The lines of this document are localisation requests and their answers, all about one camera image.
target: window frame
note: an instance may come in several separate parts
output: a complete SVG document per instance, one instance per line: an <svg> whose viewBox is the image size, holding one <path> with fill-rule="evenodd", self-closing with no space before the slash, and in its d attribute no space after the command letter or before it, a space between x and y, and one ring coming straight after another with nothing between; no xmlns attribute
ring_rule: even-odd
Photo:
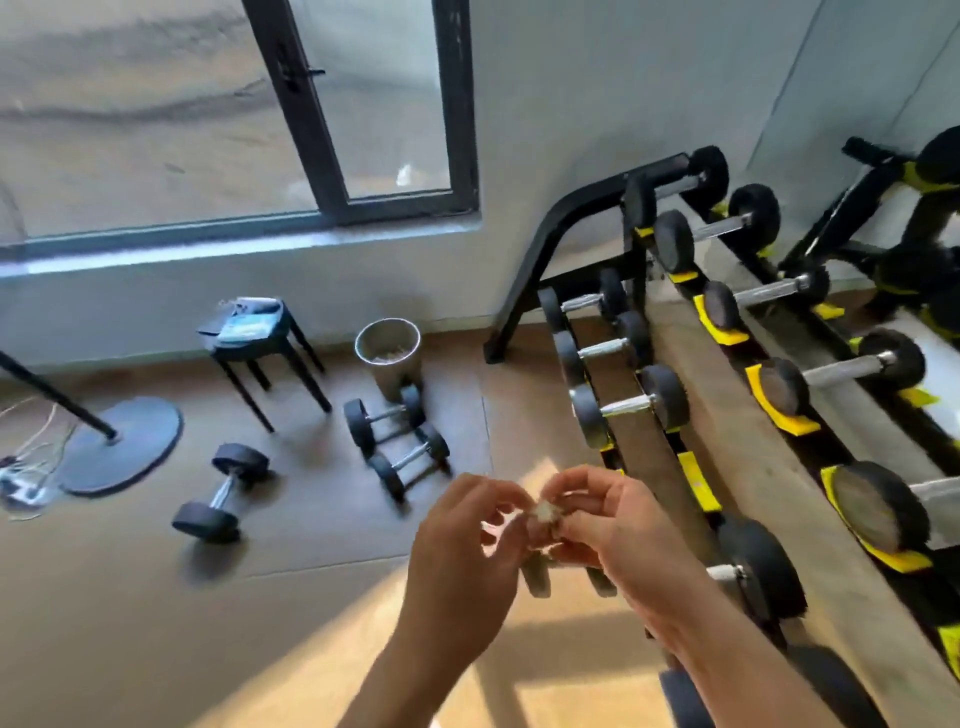
<svg viewBox="0 0 960 728"><path fill-rule="evenodd" d="M328 231L358 224L468 214L479 209L468 0L432 0L450 188L356 199L347 193L290 3L242 2L318 209L28 237L0 245L0 252L5 247L8 253L16 249L13 258L20 261L92 255Z"/></svg>

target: window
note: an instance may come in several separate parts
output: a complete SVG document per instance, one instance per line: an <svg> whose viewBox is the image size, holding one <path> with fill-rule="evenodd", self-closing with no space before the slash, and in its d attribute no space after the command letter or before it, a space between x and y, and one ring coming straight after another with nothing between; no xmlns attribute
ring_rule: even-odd
<svg viewBox="0 0 960 728"><path fill-rule="evenodd" d="M0 0L0 246L477 209L467 4Z"/></svg>

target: forearm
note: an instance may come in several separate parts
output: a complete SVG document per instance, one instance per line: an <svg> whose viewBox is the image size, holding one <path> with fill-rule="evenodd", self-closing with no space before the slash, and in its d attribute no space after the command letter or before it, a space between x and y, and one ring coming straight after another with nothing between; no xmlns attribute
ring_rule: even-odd
<svg viewBox="0 0 960 728"><path fill-rule="evenodd" d="M427 728L459 679L391 638L338 728Z"/></svg>
<svg viewBox="0 0 960 728"><path fill-rule="evenodd" d="M717 728L842 728L787 659L725 596L685 629L677 658Z"/></svg>

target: black stool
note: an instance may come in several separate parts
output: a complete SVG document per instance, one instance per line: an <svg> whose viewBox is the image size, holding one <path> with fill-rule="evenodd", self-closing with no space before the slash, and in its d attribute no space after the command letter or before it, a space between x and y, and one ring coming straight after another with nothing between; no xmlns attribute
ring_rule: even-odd
<svg viewBox="0 0 960 728"><path fill-rule="evenodd" d="M230 368L230 362L245 362L253 378L264 391L268 391L270 380L256 360L274 353L281 354L323 411L329 412L332 409L320 385L310 375L297 350L288 340L289 335L294 335L294 339L321 374L325 371L324 365L306 340L290 309L280 299L243 298L231 301L219 316L200 327L198 333L204 337L204 344L213 360L224 370L227 379L268 432L274 432L274 426L253 401L240 377Z"/></svg>

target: round floor base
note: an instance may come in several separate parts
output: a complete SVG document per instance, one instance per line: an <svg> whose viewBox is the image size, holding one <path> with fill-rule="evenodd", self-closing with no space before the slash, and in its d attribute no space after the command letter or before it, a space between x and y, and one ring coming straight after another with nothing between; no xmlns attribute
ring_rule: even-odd
<svg viewBox="0 0 960 728"><path fill-rule="evenodd" d="M50 483L75 496L105 496L128 488L166 458L183 430L174 404L135 397L114 404L100 418L120 436L108 441L88 425L73 433Z"/></svg>

